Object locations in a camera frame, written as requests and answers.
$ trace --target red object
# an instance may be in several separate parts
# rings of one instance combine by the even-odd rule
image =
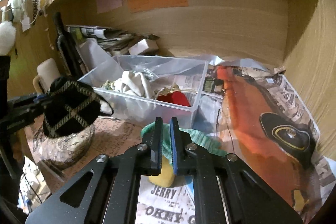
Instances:
[[[180,91],[174,91],[173,93],[169,93],[167,95],[160,95],[157,98],[157,100],[166,102],[166,103],[172,103],[175,105],[190,107],[187,97]]]

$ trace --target silver screw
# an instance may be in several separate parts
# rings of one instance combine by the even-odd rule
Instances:
[[[233,154],[233,153],[229,153],[229,154],[227,154],[226,157],[227,157],[228,161],[236,161],[236,160],[238,160],[237,155],[236,155],[236,154]]]
[[[148,146],[145,143],[140,143],[140,144],[138,144],[137,148],[140,151],[144,151],[148,148]]]
[[[98,162],[105,162],[105,161],[107,161],[107,159],[108,159],[108,157],[104,154],[100,154],[96,157],[96,161],[98,161]]]
[[[197,149],[197,144],[189,143],[189,144],[187,144],[187,149],[188,150],[196,150]]]

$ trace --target white pom-pom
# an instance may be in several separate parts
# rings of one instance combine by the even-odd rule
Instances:
[[[6,55],[14,46],[15,27],[10,21],[0,24],[0,55]]]

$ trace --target orange sticky note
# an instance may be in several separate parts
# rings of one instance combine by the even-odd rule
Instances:
[[[156,8],[187,7],[188,0],[127,0],[132,13],[148,11]]]

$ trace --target transparent storage box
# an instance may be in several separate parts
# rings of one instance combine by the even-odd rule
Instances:
[[[115,56],[98,65],[80,81],[94,87],[114,108],[114,117],[138,124],[149,124],[156,117],[169,123],[177,117],[181,128],[191,128],[198,108],[208,62],[197,59],[158,56]],[[124,70],[142,72],[152,90],[179,85],[191,107],[161,102],[100,88],[106,80],[115,81]]]

